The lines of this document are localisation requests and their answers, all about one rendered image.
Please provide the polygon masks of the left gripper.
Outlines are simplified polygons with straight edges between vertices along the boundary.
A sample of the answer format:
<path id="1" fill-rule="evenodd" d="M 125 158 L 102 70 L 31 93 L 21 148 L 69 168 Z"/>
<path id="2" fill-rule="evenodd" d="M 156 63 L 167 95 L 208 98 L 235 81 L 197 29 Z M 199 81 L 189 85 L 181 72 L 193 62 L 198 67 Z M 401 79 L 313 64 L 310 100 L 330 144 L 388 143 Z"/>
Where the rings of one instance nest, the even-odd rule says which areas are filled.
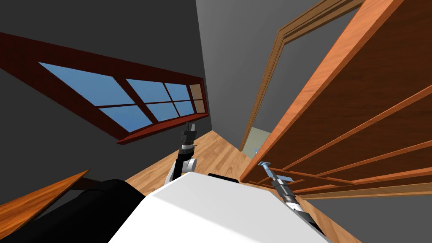
<path id="1" fill-rule="evenodd" d="M 182 146 L 193 145 L 197 134 L 197 132 L 195 131 L 195 123 L 187 122 L 186 125 L 187 125 L 187 129 L 181 131 Z"/>

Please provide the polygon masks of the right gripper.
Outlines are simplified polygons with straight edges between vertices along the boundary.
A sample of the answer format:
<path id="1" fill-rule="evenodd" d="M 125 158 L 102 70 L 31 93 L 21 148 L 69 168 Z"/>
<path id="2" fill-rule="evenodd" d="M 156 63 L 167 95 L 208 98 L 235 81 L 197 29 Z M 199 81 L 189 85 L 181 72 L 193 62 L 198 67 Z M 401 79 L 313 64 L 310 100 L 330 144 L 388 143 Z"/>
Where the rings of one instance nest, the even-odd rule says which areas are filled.
<path id="1" fill-rule="evenodd" d="M 295 202 L 295 195 L 285 181 L 277 179 L 273 180 L 271 184 L 276 189 L 277 193 L 283 198 L 284 202 Z"/>

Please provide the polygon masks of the blue-grey door handle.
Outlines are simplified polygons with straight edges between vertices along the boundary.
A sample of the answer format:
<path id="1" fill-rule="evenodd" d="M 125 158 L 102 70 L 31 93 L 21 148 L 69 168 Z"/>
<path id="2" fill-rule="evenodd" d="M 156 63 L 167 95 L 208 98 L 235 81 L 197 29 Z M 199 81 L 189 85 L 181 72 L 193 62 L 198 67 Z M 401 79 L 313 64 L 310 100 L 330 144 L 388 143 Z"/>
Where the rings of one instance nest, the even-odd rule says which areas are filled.
<path id="1" fill-rule="evenodd" d="M 281 175 L 276 175 L 274 173 L 274 171 L 272 171 L 269 168 L 269 164 L 268 162 L 259 162 L 258 166 L 262 166 L 264 168 L 264 170 L 266 171 L 268 177 L 272 178 L 274 181 L 275 180 L 283 180 L 283 181 L 287 181 L 288 183 L 293 182 L 293 180 L 290 177 L 286 177 L 286 176 L 281 176 Z"/>

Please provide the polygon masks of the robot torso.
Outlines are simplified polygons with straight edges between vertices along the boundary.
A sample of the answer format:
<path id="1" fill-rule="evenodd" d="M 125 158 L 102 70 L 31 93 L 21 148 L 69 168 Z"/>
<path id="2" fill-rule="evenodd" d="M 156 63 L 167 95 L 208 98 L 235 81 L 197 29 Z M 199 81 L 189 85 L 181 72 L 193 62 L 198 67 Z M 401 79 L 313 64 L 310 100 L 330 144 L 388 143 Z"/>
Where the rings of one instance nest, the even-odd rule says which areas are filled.
<path id="1" fill-rule="evenodd" d="M 189 172 L 147 195 L 109 243 L 332 243 L 267 190 Z"/>

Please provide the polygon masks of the dark red framed window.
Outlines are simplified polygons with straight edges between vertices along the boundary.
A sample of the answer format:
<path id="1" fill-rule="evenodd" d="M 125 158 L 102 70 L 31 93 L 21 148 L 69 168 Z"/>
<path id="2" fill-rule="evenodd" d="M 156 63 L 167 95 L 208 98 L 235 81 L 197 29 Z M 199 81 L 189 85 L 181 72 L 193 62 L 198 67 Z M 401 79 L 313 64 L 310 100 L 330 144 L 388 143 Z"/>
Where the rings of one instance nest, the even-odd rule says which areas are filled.
<path id="1" fill-rule="evenodd" d="M 119 144 L 209 116 L 200 77 L 2 32 L 0 69 Z"/>

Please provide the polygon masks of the orange wooden door leaf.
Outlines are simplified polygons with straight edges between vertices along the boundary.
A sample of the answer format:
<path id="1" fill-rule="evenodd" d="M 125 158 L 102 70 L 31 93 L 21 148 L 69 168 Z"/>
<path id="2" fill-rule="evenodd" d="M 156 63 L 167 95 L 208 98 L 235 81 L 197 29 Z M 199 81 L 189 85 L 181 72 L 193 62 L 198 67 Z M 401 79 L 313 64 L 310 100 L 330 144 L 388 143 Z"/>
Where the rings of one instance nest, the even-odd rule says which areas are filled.
<path id="1" fill-rule="evenodd" d="M 259 162 L 305 200 L 432 194 L 432 0 L 365 0 L 286 111 Z"/>

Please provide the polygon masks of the orange wooden table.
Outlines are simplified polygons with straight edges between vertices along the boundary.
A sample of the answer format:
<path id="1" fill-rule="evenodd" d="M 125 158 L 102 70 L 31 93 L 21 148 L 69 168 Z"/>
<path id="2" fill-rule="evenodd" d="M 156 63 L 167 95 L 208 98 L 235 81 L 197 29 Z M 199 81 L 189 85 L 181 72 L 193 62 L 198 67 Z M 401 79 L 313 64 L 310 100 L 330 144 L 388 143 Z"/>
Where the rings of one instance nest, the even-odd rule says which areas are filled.
<path id="1" fill-rule="evenodd" d="M 89 170 L 0 205 L 0 240 L 23 227 L 52 205 Z"/>

